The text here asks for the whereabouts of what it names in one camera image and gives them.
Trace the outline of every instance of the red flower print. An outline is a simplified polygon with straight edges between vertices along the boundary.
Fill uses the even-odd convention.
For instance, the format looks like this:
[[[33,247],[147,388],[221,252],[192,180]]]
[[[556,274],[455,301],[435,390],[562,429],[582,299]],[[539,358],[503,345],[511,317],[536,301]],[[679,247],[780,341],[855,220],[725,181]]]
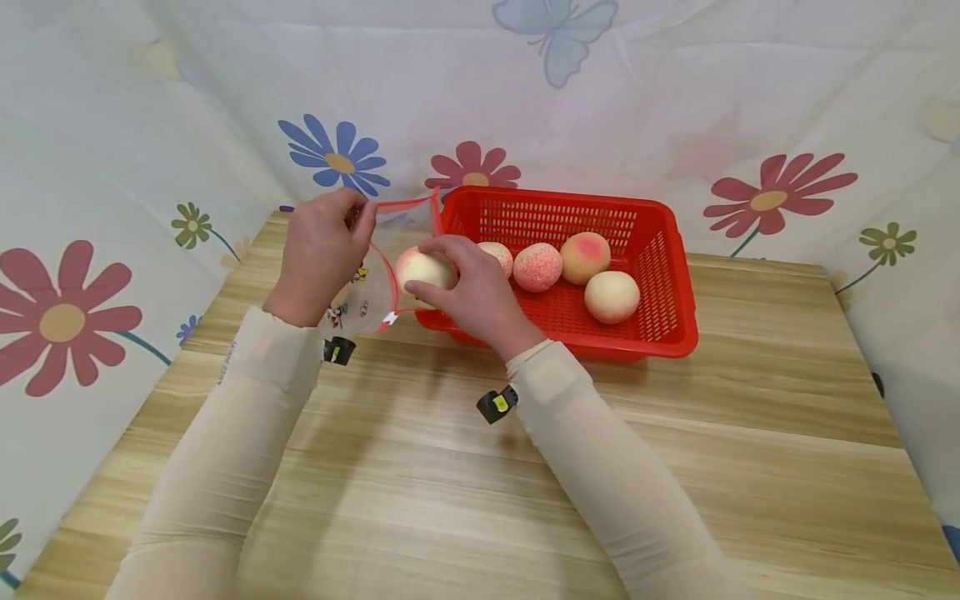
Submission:
[[[91,311],[125,288],[131,271],[113,263],[84,287],[92,258],[93,245],[85,240],[67,246],[57,273],[57,291],[33,252],[14,248],[0,254],[0,272],[20,290],[0,284],[0,333],[27,334],[0,348],[0,385],[32,367],[48,348],[43,366],[27,383],[27,396],[46,396],[60,384],[68,350],[82,386],[99,376],[94,358],[108,367],[123,362],[123,347],[97,332],[133,329],[142,319],[140,309],[117,306]]]
[[[843,159],[841,154],[830,155],[809,166],[812,154],[796,156],[789,163],[786,155],[770,156],[760,166],[759,188],[734,178],[722,178],[710,191],[734,204],[714,204],[704,209],[705,217],[726,217],[710,229],[729,227],[727,237],[740,237],[759,220],[756,231],[773,235],[786,225],[781,209],[806,216],[824,214],[833,206],[833,200],[811,196],[847,187],[856,181],[855,173],[820,179]]]
[[[507,157],[503,148],[494,148],[482,156],[480,144],[466,141],[457,146],[457,160],[448,156],[436,155],[430,164],[445,178],[432,178],[423,182],[429,188],[457,187],[458,185],[489,185],[491,187],[516,187],[520,179],[520,170],[508,164],[499,167]]]

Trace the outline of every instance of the person's left hand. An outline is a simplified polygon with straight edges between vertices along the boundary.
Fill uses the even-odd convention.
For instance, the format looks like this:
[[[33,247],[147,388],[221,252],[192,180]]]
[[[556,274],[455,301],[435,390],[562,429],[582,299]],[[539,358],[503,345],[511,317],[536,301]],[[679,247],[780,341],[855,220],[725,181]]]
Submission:
[[[375,227],[376,204],[347,187],[298,205],[264,312],[298,327],[317,326],[363,263]]]

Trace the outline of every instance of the bag with red trim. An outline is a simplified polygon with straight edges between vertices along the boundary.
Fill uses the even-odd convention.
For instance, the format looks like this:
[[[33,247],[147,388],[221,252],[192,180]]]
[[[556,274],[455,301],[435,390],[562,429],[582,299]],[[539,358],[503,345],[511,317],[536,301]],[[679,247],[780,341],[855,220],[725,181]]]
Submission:
[[[425,198],[380,203],[370,251],[327,309],[324,338],[350,340],[379,332],[403,312],[428,309],[400,293],[394,262],[406,249],[441,233],[438,189]]]

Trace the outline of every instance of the fabric backdrop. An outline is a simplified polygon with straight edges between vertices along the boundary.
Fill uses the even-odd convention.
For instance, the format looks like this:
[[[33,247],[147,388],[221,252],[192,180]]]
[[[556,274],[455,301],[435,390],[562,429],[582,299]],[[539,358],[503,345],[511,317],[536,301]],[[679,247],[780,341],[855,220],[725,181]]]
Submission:
[[[341,185],[650,198],[691,252],[823,264],[960,526],[958,22],[953,0],[0,2],[2,579],[266,215]]]

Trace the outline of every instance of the pink peach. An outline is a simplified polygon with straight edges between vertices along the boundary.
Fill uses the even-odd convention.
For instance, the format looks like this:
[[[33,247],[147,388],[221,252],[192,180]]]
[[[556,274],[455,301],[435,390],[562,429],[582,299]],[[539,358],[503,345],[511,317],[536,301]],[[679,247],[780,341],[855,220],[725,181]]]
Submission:
[[[584,231],[571,236],[560,248],[564,279],[587,285],[590,278],[610,267],[610,244],[599,233]]]
[[[550,289],[564,270],[564,260],[549,244],[534,244],[520,251],[514,259],[514,281],[528,292]]]

